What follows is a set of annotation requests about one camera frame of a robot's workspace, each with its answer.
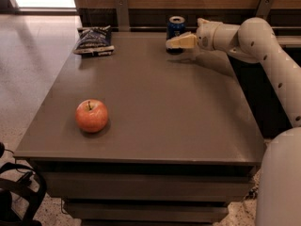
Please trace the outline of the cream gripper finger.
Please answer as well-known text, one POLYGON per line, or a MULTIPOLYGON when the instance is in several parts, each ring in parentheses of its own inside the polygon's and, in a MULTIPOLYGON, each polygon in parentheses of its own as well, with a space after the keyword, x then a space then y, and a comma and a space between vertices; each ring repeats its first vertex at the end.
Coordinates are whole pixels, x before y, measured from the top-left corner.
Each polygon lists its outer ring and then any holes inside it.
POLYGON ((191 32, 186 32, 180 36, 166 41, 167 49, 193 49, 198 45, 198 38, 191 32))

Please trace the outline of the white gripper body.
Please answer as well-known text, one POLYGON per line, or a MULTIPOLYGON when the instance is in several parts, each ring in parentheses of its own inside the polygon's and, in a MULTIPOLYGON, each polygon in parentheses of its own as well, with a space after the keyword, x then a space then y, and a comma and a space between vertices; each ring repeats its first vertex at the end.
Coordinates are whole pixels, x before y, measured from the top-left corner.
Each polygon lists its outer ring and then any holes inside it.
POLYGON ((213 22, 203 18, 198 18, 198 29, 196 35, 198 39, 198 46, 201 49, 208 51, 221 50, 219 38, 216 36, 216 32, 221 25, 221 22, 213 22))

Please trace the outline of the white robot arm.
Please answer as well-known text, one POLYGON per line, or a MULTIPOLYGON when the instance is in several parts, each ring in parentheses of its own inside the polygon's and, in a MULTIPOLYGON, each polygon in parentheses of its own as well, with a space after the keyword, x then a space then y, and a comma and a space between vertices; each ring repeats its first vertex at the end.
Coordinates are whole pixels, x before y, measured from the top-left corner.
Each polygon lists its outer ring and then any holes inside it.
POLYGON ((292 128, 272 139, 265 151, 256 226, 301 226, 301 68, 281 48, 270 24, 258 17, 240 25, 199 18, 196 33, 166 41, 168 49, 196 46, 263 66, 292 128))

